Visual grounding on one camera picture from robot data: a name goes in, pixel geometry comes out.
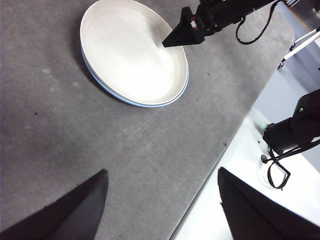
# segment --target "white bowl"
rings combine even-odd
[[[161,107],[187,87],[189,68],[182,46],[163,47],[172,31],[150,8],[133,0],[100,0],[80,27],[84,61],[114,97],[135,106]]]

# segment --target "plate rim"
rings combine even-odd
[[[113,91],[111,88],[109,88],[106,84],[104,84],[104,82],[99,78],[99,76],[94,72],[94,70],[91,68],[89,62],[87,61],[86,55],[83,51],[82,45],[81,45],[81,53],[82,53],[82,57],[84,60],[84,63],[86,65],[86,67],[88,68],[90,74],[93,76],[94,80],[105,90],[107,91],[109,94],[111,94],[113,97],[127,103],[133,106],[137,106],[137,107],[144,107],[144,108],[159,108],[159,107],[164,107],[166,105],[172,104],[173,102],[175,102],[178,98],[181,97],[181,95],[185,92],[185,90],[187,89],[188,86],[188,82],[189,82],[189,76],[190,76],[190,72],[189,72],[189,67],[187,67],[187,76],[186,76],[186,81],[185,84],[183,86],[183,89],[181,90],[181,92],[172,100],[162,103],[162,104],[156,104],[156,105],[150,105],[150,104],[142,104],[139,102],[135,102],[132,101],[130,99],[125,98],[124,96],[121,96],[120,94],[118,94],[117,92]]]

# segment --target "gray table surface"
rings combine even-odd
[[[166,240],[293,42],[275,12],[255,44],[235,25],[186,46],[190,80],[173,104],[139,108],[104,92],[80,50],[94,0],[1,1],[1,229],[99,170],[109,189],[97,240]],[[139,0],[172,27],[197,0]],[[247,18],[251,40],[269,7]]]

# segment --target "white table surface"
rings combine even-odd
[[[281,160],[281,164],[291,172],[283,190],[274,189],[268,183],[267,170],[271,163],[261,162],[262,154],[269,157],[261,129],[269,123],[259,111],[251,110],[171,239],[233,239],[220,204],[220,167],[226,168],[276,203],[320,226],[320,174],[301,154]],[[275,176],[275,185],[283,177],[281,175],[279,172]]]

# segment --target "black cable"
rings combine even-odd
[[[295,148],[293,148],[293,149],[291,149],[291,150],[289,150],[289,151],[287,151],[287,152],[285,152],[283,154],[280,154],[279,156],[275,156],[274,153],[273,153],[273,149],[271,148],[270,151],[269,151],[269,154],[270,154],[271,158],[266,160],[266,161],[264,161],[266,163],[266,162],[268,162],[270,160],[273,160],[273,163],[269,166],[268,171],[267,171],[267,178],[268,178],[269,184],[275,189],[282,189],[287,184],[291,173],[287,169],[285,169],[285,167],[282,166],[279,163],[279,161],[281,159],[284,159],[284,158],[287,158],[287,157],[290,157],[290,156],[293,156],[293,155],[296,155],[296,154],[300,154],[300,153],[302,153],[304,151],[307,151],[307,150],[309,150],[309,149],[311,149],[311,148],[313,148],[313,147],[315,147],[317,145],[320,145],[320,139],[316,140],[316,141],[313,141],[313,142],[309,142],[309,143],[304,144],[302,146],[297,146],[297,147],[295,147]],[[283,182],[279,186],[275,186],[275,184],[273,182],[273,179],[271,177],[271,167],[273,166],[273,164],[278,165],[286,173],[285,179],[283,180]]]
[[[271,8],[270,8],[270,13],[269,13],[269,18],[268,18],[268,21],[266,22],[266,25],[264,26],[262,32],[252,41],[241,41],[239,36],[238,36],[238,32],[239,32],[239,29],[240,27],[245,23],[246,21],[246,17],[244,16],[242,18],[242,21],[239,23],[238,27],[236,28],[236,31],[235,31],[235,37],[236,39],[238,40],[239,43],[243,44],[243,45],[250,45],[250,44],[253,44],[254,42],[256,42],[257,40],[259,40],[259,38],[264,34],[265,30],[267,29],[270,21],[271,21],[271,18],[272,18],[272,15],[274,13],[274,10],[275,10],[275,7],[277,6],[277,4],[279,2],[281,2],[282,0],[277,0],[276,2],[274,2],[272,5],[271,5]]]

